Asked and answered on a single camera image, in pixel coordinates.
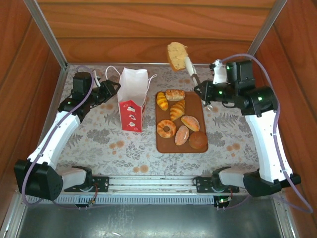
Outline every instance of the round brown bun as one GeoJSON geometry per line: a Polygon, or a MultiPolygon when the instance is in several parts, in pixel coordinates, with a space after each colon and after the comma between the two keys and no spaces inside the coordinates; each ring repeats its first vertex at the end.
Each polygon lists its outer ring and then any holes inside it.
{"type": "Polygon", "coordinates": [[[208,139],[205,133],[196,131],[189,137],[189,145],[194,149],[202,149],[208,144],[208,139]]]}

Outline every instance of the croissant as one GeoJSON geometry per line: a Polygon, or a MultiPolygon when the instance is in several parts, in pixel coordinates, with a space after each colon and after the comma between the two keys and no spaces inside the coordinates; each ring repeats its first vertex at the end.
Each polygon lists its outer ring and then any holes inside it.
{"type": "Polygon", "coordinates": [[[168,109],[168,102],[167,102],[167,99],[166,99],[164,93],[162,93],[162,92],[158,93],[157,104],[163,111],[166,111],[168,109]]]}
{"type": "Polygon", "coordinates": [[[185,114],[185,100],[181,100],[170,107],[170,119],[172,121],[185,114]]]}

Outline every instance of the wooden cutting board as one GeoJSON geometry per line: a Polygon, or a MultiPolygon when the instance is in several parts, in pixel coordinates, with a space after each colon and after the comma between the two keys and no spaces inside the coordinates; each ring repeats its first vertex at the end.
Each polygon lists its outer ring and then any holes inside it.
{"type": "MultiPolygon", "coordinates": [[[[173,106],[174,101],[168,101],[168,109],[163,111],[158,104],[156,103],[156,125],[164,119],[170,119],[170,107],[173,106]]],[[[206,134],[206,126],[204,120],[204,113],[202,107],[202,101],[200,97],[195,92],[185,92],[185,115],[184,116],[193,116],[195,117],[200,125],[200,131],[206,134]]],[[[178,118],[174,121],[177,130],[181,125],[184,125],[181,121],[181,118],[178,118]]],[[[193,133],[192,130],[189,130],[189,136],[193,133]]],[[[175,136],[172,138],[162,138],[157,133],[157,149],[161,153],[204,153],[208,150],[208,144],[200,149],[193,149],[189,145],[189,139],[183,145],[175,145],[175,136]]]]}

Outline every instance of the pastry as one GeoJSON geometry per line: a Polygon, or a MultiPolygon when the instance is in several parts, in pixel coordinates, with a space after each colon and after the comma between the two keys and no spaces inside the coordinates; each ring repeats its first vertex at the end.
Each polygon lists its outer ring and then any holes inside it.
{"type": "Polygon", "coordinates": [[[175,72],[186,68],[185,57],[188,56],[186,48],[187,46],[179,42],[172,42],[167,46],[168,62],[175,72]]]}
{"type": "Polygon", "coordinates": [[[171,120],[161,120],[157,125],[157,132],[163,138],[171,138],[176,133],[176,125],[171,120]]]}
{"type": "Polygon", "coordinates": [[[188,137],[189,137],[189,129],[186,126],[182,125],[176,133],[175,144],[176,145],[184,144],[187,141],[188,137]]]}
{"type": "Polygon", "coordinates": [[[176,120],[185,114],[185,100],[179,101],[170,107],[170,119],[176,120]]]}
{"type": "Polygon", "coordinates": [[[199,131],[200,129],[198,120],[193,116],[182,116],[181,121],[192,131],[199,131]]]}
{"type": "Polygon", "coordinates": [[[205,133],[196,131],[189,137],[189,145],[194,149],[203,149],[208,144],[208,138],[205,133]]]}
{"type": "Polygon", "coordinates": [[[158,93],[157,104],[163,111],[166,111],[168,109],[168,101],[167,101],[164,93],[162,93],[162,92],[158,93]]]}
{"type": "Polygon", "coordinates": [[[180,101],[185,98],[185,92],[183,90],[167,90],[165,92],[166,99],[169,101],[180,101]]]}

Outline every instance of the bread slice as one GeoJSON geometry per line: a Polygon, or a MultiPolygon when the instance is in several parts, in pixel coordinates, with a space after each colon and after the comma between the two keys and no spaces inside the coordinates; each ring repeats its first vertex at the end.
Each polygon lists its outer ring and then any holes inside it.
{"type": "Polygon", "coordinates": [[[174,71],[180,71],[186,68],[185,57],[187,54],[187,46],[172,42],[167,46],[168,62],[174,71]]]}

